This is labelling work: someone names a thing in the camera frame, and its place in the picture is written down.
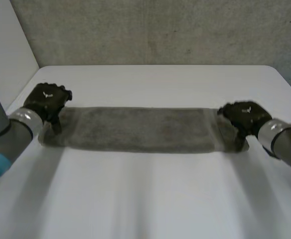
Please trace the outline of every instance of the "white wall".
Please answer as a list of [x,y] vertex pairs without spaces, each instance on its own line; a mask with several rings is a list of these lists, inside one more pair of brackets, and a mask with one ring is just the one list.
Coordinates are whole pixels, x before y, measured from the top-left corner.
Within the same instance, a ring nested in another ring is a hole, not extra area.
[[0,0],[0,102],[5,110],[37,70],[9,0]]

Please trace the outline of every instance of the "silver metal band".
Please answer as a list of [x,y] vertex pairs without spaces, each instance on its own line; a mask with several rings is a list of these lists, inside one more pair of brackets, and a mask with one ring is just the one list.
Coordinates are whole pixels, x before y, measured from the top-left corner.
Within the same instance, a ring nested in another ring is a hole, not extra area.
[[259,142],[270,152],[271,145],[275,136],[286,128],[291,128],[291,124],[280,119],[272,119],[266,122],[260,129],[258,139]]
[[43,126],[40,116],[34,111],[26,108],[17,109],[9,116],[9,118],[27,125],[32,131],[34,137],[39,134]]

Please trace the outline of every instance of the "gray concrete wall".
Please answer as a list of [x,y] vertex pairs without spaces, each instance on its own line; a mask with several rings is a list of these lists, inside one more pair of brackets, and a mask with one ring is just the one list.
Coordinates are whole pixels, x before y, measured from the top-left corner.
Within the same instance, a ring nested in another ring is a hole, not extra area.
[[41,67],[269,65],[291,84],[291,0],[11,0]]

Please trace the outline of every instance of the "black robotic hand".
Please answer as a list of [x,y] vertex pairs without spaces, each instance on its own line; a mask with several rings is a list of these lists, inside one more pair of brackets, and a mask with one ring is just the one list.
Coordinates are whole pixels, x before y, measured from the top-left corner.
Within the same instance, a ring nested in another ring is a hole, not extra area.
[[72,92],[64,86],[40,83],[29,94],[23,107],[35,111],[42,121],[51,123],[55,134],[61,132],[59,113],[67,101],[72,100]]
[[223,115],[239,130],[238,137],[248,135],[258,136],[260,128],[269,120],[271,115],[255,102],[235,102],[220,108],[218,115]]

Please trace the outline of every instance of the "table surface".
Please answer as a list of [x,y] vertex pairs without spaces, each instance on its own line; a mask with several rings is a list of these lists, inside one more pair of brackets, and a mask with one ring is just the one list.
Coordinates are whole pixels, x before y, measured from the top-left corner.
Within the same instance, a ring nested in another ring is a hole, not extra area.
[[[67,106],[218,108],[254,100],[291,122],[291,87],[268,66],[50,66]],[[256,141],[239,154],[45,148],[0,179],[0,239],[291,239],[291,169]]]

